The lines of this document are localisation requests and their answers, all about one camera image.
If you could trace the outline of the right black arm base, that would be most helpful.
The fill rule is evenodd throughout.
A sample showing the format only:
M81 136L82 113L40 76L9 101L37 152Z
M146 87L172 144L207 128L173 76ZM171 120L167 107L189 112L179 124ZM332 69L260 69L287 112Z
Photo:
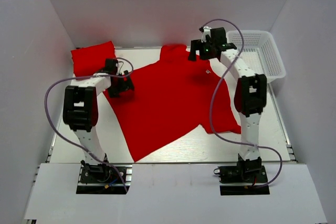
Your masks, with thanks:
M265 167L256 172L242 175L237 166L219 166L214 169L214 175L219 177L221 196L254 196L269 195L269 186L258 188L268 183Z

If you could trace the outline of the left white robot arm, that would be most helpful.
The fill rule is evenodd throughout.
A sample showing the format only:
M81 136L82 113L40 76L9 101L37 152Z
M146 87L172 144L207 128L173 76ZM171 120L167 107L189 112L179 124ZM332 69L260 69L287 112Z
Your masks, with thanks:
M109 98L134 90L131 72L122 71L128 62L124 58L105 60L104 67L91 76L76 78L74 85L65 88L63 122L75 133L85 153L85 165L95 166L93 176L101 182L110 178L111 168L105 165L108 158L100 145L96 125L98 123L98 95L107 92Z

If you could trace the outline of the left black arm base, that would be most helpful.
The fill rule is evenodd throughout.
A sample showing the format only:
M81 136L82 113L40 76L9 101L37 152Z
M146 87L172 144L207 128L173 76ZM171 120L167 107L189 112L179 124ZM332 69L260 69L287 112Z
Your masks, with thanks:
M106 165L89 165L82 161L76 194L126 195L131 186L132 165L116 165L118 171Z

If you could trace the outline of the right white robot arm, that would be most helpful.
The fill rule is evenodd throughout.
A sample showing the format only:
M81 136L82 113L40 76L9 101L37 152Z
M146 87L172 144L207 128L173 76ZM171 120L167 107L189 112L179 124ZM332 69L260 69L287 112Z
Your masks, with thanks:
M240 57L241 51L233 43L228 43L226 31L221 28L204 26L199 29L202 38L191 41L188 60L196 61L199 52L200 60L218 59L236 81L234 106L240 117L241 140L238 153L238 177L247 182L261 169L261 157L258 150L259 123L261 114L267 103L264 74L257 74Z

